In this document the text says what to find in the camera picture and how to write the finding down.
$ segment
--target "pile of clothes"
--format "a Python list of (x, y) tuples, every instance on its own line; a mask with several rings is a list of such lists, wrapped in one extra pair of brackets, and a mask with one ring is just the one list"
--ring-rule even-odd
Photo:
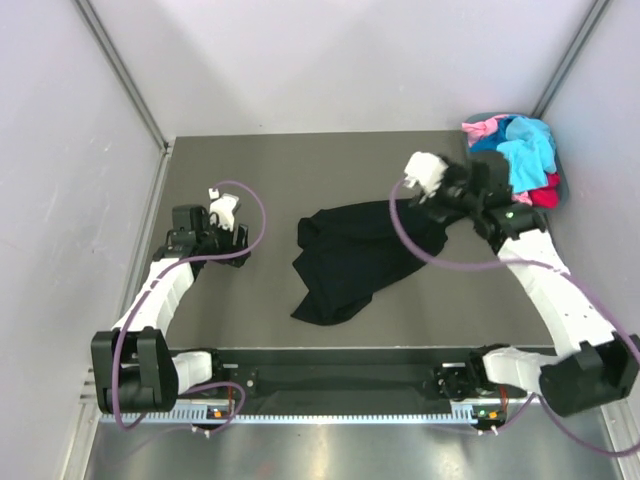
[(556, 145), (546, 123), (502, 114), (482, 122), (463, 123), (462, 131), (467, 134), (471, 152), (497, 150), (507, 159), (515, 201), (545, 208), (558, 205)]

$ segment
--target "pink cloth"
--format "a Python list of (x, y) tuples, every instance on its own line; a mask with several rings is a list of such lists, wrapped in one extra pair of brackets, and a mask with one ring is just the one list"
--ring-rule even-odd
[(526, 203), (527, 205), (533, 205), (533, 200), (529, 196), (529, 192), (517, 193), (511, 196), (514, 202)]
[(469, 146), (472, 146), (481, 138), (487, 137), (496, 132), (496, 130), (498, 130), (498, 120), (508, 116), (508, 114), (503, 113), (502, 115), (491, 117), (489, 120), (485, 120), (484, 122), (463, 123), (462, 131), (467, 134)]

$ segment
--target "metal frame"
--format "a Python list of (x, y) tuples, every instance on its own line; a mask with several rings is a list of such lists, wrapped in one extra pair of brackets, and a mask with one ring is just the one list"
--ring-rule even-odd
[(120, 81), (120, 85), (122, 85), (123, 90), (131, 100), (131, 104), (136, 109), (142, 122), (149, 130), (149, 133), (158, 144), (158, 147), (161, 149), (163, 153), (166, 153), (169, 148), (169, 142), (162, 134), (160, 127), (158, 126), (156, 120), (153, 118), (149, 107), (147, 106), (140, 90), (136, 86), (129, 70), (127, 69), (124, 61), (120, 57), (118, 50), (114, 46), (113, 42), (106, 29), (102, 25), (100, 21), (100, 17), (96, 13), (93, 5), (89, 0), (72, 0), (74, 5), (77, 7), (80, 16), (84, 19), (85, 23), (91, 30), (93, 37), (95, 38), (100, 50), (104, 53), (107, 58), (107, 62), (111, 65), (113, 72), (116, 77)]
[(571, 40), (569, 47), (562, 56), (560, 63), (553, 72), (551, 79), (536, 102), (536, 106), (531, 112), (531, 117), (542, 118), (546, 113), (549, 105), (551, 105), (551, 102), (556, 97), (560, 87), (562, 87), (562, 84), (569, 75), (571, 68), (576, 63), (578, 56), (584, 50), (587, 41), (591, 38), (596, 26), (606, 13), (607, 7), (609, 7), (611, 1), (612, 0), (595, 0), (593, 2), (586, 17), (580, 24), (580, 28), (578, 28), (578, 31)]

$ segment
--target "blue cloth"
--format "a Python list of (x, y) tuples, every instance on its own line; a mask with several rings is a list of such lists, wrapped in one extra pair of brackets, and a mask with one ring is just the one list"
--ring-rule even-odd
[(482, 152), (483, 150), (496, 150), (498, 145), (507, 140), (507, 127), (515, 116), (502, 118), (498, 121), (498, 130), (484, 138), (481, 138), (469, 148), (470, 152)]
[(541, 120), (516, 117), (507, 126), (505, 136), (507, 141), (496, 150), (509, 162), (513, 193), (546, 187), (546, 173), (556, 172), (556, 145), (549, 126)]

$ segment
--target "red cloth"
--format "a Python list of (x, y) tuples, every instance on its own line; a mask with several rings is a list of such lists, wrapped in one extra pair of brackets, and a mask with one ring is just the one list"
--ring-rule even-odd
[(529, 190), (529, 196), (534, 207), (555, 208), (560, 201), (556, 186), (560, 183), (560, 175), (547, 173), (549, 185), (535, 190)]

